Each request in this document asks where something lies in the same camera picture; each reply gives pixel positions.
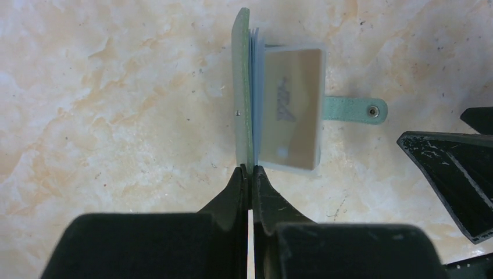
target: beige card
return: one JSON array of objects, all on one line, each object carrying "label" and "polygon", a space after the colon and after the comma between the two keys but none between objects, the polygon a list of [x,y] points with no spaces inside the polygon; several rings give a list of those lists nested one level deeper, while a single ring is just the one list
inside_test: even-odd
[{"label": "beige card", "polygon": [[259,161],[314,170],[320,162],[322,49],[267,49]]}]

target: marble pattern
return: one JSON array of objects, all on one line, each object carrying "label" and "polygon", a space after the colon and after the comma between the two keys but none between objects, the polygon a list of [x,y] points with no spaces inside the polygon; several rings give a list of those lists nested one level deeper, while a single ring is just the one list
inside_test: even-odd
[{"label": "marble pattern", "polygon": [[318,222],[408,223],[444,263],[493,252],[458,230],[395,141],[473,133],[493,105],[491,0],[0,1],[0,270],[41,274],[87,212],[195,211],[233,168],[230,33],[323,41],[327,95],[372,96],[381,126],[325,121],[320,176],[269,171]]}]

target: beige marble floor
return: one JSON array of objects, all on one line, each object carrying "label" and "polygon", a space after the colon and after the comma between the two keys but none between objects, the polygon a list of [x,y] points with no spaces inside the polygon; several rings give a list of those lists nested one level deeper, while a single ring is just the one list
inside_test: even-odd
[{"label": "beige marble floor", "polygon": [[491,0],[0,1],[0,270],[42,272],[85,212],[195,211],[234,166],[230,30],[323,41],[327,95],[389,105],[381,126],[325,122],[320,176],[270,171],[319,222],[409,223],[443,262],[493,252],[457,229],[395,141],[472,133],[493,105]]}]

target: mint green card holder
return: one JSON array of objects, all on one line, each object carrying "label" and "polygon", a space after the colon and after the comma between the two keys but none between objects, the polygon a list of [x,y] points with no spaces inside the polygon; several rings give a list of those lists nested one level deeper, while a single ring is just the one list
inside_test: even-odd
[{"label": "mint green card holder", "polygon": [[[250,11],[242,8],[231,31],[231,52],[234,88],[234,124],[236,137],[237,165],[244,164],[248,173],[257,164],[254,156],[251,92],[251,33],[249,30]],[[325,96],[323,100],[324,120],[348,121],[379,125],[385,122],[388,108],[385,101],[377,98],[349,98]]]}]

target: card holder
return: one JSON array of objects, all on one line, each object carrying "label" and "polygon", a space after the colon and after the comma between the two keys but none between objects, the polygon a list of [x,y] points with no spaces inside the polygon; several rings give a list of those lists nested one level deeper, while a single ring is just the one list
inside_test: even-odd
[{"label": "card holder", "polygon": [[383,123],[383,100],[324,95],[322,44],[266,45],[248,24],[242,8],[231,32],[238,165],[316,173],[323,120]]}]

